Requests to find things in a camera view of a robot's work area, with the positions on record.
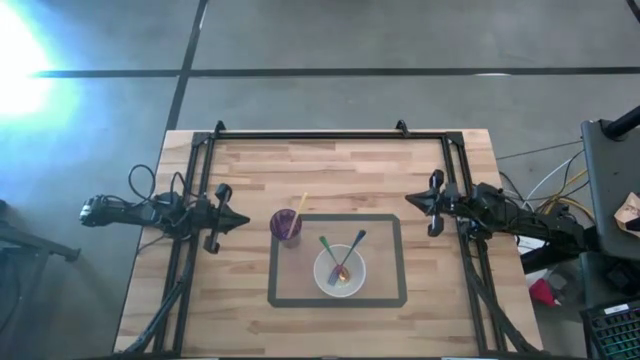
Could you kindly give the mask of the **backlit black keyboard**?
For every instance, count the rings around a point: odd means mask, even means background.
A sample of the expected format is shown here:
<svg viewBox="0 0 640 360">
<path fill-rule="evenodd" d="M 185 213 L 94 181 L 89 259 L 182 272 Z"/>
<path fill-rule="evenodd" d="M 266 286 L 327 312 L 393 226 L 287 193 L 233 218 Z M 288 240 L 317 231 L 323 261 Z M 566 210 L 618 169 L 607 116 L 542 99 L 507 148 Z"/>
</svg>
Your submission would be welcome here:
<svg viewBox="0 0 640 360">
<path fill-rule="evenodd" d="M 586 352 L 598 360 L 640 360 L 640 296 L 580 312 Z"/>
</svg>

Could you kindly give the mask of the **black tripod stand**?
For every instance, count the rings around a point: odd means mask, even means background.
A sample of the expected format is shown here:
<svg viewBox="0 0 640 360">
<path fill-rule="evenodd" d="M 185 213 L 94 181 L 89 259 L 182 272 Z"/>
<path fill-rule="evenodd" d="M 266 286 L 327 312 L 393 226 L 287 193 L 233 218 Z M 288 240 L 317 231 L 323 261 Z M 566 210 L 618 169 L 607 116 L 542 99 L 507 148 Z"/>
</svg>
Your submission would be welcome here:
<svg viewBox="0 0 640 360">
<path fill-rule="evenodd" d="M 63 244 L 22 231 L 4 219 L 8 211 L 7 203 L 0 199 L 0 241 L 13 245 L 45 250 L 49 254 L 63 257 L 68 262 L 76 261 L 80 255 L 79 248 L 73 249 Z"/>
</svg>

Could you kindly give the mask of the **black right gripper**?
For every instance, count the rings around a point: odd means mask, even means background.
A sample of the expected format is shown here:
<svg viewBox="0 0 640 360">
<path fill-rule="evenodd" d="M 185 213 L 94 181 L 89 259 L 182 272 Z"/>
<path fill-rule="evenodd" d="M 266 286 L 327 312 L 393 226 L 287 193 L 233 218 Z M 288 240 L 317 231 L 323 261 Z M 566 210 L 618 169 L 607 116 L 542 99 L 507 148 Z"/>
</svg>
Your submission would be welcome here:
<svg viewBox="0 0 640 360">
<path fill-rule="evenodd" d="M 444 220 L 442 214 L 451 215 L 463 219 L 471 219 L 470 208 L 461 197 L 456 184 L 444 184 L 444 172 L 436 169 L 431 174 L 428 185 L 429 188 L 422 192 L 407 194 L 405 199 L 425 216 L 431 217 L 428 225 L 428 235 L 430 237 L 439 236 L 444 230 Z"/>
</svg>

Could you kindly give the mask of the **black aluminium rig frame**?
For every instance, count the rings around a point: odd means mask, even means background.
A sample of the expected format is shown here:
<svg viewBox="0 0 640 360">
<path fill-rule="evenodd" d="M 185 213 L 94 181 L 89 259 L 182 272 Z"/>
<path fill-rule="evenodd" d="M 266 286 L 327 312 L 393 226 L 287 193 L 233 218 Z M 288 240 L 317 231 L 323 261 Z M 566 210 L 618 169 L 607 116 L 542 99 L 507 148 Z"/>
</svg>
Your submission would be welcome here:
<svg viewBox="0 0 640 360">
<path fill-rule="evenodd" d="M 470 242 L 462 224 L 444 218 L 437 237 L 428 218 L 406 201 L 425 191 L 431 173 L 466 194 L 500 177 L 484 130 L 170 131 L 156 183 L 191 202 L 232 189 L 229 206 L 250 222 L 203 248 L 208 231 L 187 241 L 147 228 L 136 255 L 113 349 L 133 351 L 174 285 L 183 295 L 145 350 L 149 359 L 476 357 L 513 349 L 497 318 L 476 297 L 474 270 L 523 337 L 541 344 L 514 238 Z M 276 308 L 268 301 L 272 234 L 281 209 L 303 214 L 392 214 L 399 219 L 407 301 L 400 308 Z"/>
</svg>

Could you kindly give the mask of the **yellow straw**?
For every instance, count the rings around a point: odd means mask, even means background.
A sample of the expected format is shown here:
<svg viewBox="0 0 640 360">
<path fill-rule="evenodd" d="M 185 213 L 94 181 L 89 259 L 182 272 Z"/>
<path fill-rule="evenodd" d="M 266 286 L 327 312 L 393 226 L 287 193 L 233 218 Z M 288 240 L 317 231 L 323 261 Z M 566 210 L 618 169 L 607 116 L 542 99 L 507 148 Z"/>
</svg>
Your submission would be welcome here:
<svg viewBox="0 0 640 360">
<path fill-rule="evenodd" d="M 298 204 L 297 209 L 294 212 L 294 217 L 293 217 L 293 219 L 291 221 L 291 226 L 290 226 L 288 234 L 287 234 L 287 239 L 290 239 L 292 237 L 292 235 L 293 235 L 293 232 L 294 232 L 295 227 L 296 227 L 297 220 L 298 220 L 299 215 L 300 215 L 300 213 L 301 213 L 301 211 L 302 211 L 302 209 L 304 207 L 304 204 L 305 204 L 305 201 L 306 201 L 307 197 L 308 197 L 308 192 L 304 192 L 303 195 L 301 196 L 300 202 Z"/>
</svg>

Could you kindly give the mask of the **white ribbed bowl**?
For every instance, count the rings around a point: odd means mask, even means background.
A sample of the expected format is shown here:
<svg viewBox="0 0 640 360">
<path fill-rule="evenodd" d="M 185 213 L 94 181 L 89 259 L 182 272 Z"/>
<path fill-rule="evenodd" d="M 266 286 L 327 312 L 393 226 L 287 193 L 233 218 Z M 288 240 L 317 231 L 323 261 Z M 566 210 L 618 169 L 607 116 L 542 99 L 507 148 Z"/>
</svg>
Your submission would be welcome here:
<svg viewBox="0 0 640 360">
<path fill-rule="evenodd" d="M 354 296 L 364 285 L 366 280 L 366 264 L 357 250 L 353 250 L 344 262 L 344 269 L 348 276 L 339 276 L 334 284 L 329 283 L 334 268 L 341 264 L 351 249 L 348 245 L 336 244 L 330 246 L 336 261 L 324 249 L 315 259 L 313 275 L 317 287 L 327 296 L 333 298 L 348 298 Z"/>
</svg>

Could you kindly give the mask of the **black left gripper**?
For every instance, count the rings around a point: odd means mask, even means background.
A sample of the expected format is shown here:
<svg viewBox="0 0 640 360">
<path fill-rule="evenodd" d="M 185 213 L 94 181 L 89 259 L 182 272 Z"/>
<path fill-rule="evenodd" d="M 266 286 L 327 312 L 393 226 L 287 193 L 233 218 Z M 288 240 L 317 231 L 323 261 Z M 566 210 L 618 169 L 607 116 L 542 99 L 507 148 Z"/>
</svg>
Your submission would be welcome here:
<svg viewBox="0 0 640 360">
<path fill-rule="evenodd" d="M 217 186 L 215 197 L 219 200 L 219 205 L 215 207 L 205 196 L 199 197 L 193 207 L 192 226 L 197 229 L 209 229 L 210 234 L 205 237 L 203 248 L 211 253 L 219 252 L 218 225 L 220 223 L 220 215 L 224 207 L 223 233 L 228 234 L 230 231 L 244 226 L 250 222 L 250 218 L 235 212 L 227 203 L 231 197 L 231 187 L 226 183 Z"/>
</svg>

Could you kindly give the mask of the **dark grey box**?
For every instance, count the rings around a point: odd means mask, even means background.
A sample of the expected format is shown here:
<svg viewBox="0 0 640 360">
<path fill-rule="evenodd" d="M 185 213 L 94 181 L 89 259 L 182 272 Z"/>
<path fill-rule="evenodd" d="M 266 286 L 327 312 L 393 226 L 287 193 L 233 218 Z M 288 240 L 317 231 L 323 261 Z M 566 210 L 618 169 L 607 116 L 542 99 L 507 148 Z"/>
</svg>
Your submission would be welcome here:
<svg viewBox="0 0 640 360">
<path fill-rule="evenodd" d="M 640 296 L 640 261 L 595 252 L 579 260 L 588 307 Z"/>
</svg>

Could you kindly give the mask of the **crumpled brown paper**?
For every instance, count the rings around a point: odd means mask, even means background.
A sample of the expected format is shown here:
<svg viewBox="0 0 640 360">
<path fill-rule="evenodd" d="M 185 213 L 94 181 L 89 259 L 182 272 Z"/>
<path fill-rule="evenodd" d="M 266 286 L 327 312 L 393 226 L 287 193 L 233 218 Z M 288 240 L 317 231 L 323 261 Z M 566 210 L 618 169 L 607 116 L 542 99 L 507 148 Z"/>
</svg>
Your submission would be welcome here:
<svg viewBox="0 0 640 360">
<path fill-rule="evenodd" d="M 640 196 L 631 192 L 614 213 L 618 228 L 640 239 Z"/>
</svg>

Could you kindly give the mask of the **dark grey desk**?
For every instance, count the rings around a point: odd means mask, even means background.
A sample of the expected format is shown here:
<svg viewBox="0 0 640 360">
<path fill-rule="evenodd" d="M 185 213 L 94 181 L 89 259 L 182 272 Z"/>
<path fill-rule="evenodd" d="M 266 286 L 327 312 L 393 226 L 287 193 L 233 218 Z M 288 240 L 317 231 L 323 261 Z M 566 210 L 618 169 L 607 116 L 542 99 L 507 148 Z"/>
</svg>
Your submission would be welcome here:
<svg viewBox="0 0 640 360">
<path fill-rule="evenodd" d="M 600 122 L 585 121 L 581 133 L 600 251 L 640 261 L 640 238 L 621 230 L 614 217 L 630 193 L 640 195 L 640 128 L 616 141 Z"/>
</svg>

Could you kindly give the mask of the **purple faceted plastic cup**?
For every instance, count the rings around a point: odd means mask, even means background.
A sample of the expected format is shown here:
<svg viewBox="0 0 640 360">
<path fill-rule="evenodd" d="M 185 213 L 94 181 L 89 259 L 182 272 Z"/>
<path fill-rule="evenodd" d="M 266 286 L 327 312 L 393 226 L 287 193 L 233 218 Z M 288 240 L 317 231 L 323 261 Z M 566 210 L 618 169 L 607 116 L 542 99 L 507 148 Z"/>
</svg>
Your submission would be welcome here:
<svg viewBox="0 0 640 360">
<path fill-rule="evenodd" d="M 295 210 L 281 209 L 270 219 L 272 237 L 285 248 L 295 248 L 301 242 L 302 219 Z"/>
</svg>

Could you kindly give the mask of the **red object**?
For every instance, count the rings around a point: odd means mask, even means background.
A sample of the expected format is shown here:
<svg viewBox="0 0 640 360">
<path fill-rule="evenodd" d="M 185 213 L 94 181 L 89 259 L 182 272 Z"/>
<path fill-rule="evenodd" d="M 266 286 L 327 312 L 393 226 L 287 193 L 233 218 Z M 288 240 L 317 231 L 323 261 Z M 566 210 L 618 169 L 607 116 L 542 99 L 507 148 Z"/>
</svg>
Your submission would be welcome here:
<svg viewBox="0 0 640 360">
<path fill-rule="evenodd" d="M 529 294 L 534 301 L 540 302 L 548 307 L 560 306 L 554 289 L 549 282 L 543 278 L 537 279 L 530 287 Z"/>
</svg>

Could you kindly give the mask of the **black desk base bar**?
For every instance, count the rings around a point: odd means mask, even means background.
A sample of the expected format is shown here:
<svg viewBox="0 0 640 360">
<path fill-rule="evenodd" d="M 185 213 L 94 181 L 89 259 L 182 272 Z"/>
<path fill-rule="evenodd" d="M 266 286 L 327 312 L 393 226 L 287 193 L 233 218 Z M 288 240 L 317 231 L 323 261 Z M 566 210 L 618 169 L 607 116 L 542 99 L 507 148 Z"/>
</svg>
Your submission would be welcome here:
<svg viewBox="0 0 640 360">
<path fill-rule="evenodd" d="M 524 273 L 530 274 L 544 270 L 553 265 L 575 260 L 580 254 L 580 251 L 565 251 L 560 248 L 547 245 L 521 254 L 520 260 Z"/>
</svg>

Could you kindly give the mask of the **gold spoon with green handle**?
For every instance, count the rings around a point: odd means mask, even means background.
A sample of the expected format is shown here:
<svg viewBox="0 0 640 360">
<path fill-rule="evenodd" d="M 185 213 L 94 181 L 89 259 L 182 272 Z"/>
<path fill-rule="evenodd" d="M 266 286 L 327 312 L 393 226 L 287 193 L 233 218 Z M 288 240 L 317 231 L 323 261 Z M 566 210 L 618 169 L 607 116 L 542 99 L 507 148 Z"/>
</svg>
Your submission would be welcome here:
<svg viewBox="0 0 640 360">
<path fill-rule="evenodd" d="M 328 240 L 326 239 L 325 236 L 320 236 L 319 241 L 324 246 L 325 250 L 327 251 L 327 253 L 330 255 L 330 257 L 335 263 L 335 268 L 333 269 L 328 282 L 330 284 L 337 283 L 338 281 L 346 282 L 349 279 L 349 273 L 343 265 L 339 264 L 333 251 L 331 250 L 331 246 L 329 245 Z"/>
</svg>

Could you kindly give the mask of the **white power strip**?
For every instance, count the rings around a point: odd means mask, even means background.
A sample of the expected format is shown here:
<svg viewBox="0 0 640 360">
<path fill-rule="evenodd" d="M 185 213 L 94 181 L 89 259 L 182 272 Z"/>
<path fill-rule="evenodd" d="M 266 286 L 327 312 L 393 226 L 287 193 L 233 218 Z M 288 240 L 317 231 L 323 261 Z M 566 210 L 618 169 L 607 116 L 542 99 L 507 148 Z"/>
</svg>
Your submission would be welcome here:
<svg viewBox="0 0 640 360">
<path fill-rule="evenodd" d="M 519 236 L 516 238 L 516 245 L 518 252 L 523 255 L 530 251 L 542 248 L 545 245 L 545 242 L 535 238 Z"/>
</svg>

